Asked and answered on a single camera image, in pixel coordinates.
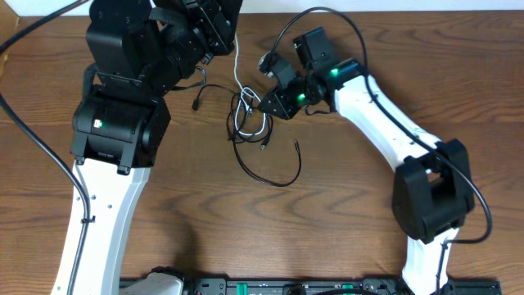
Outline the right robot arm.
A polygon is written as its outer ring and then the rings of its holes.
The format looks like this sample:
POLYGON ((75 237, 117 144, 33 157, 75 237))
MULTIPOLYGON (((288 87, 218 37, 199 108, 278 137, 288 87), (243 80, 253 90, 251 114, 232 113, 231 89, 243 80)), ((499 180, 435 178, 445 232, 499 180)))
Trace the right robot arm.
POLYGON ((284 120, 304 107, 326 102, 355 125, 394 171, 392 211, 408 237, 401 278, 412 294, 436 294, 448 285, 450 240, 458 235, 474 197, 466 148, 447 143, 410 120, 354 58, 342 60, 323 28, 296 37, 302 75, 277 52, 259 61, 277 83, 259 110, 284 120))

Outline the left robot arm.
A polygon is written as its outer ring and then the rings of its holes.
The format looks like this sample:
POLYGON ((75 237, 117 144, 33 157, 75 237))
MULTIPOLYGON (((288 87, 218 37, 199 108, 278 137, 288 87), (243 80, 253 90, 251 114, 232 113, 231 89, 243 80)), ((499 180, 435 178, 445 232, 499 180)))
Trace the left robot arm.
POLYGON ((171 116, 165 95, 233 51, 239 1, 95 1, 72 120, 73 201, 55 294, 116 294, 138 199, 171 116))

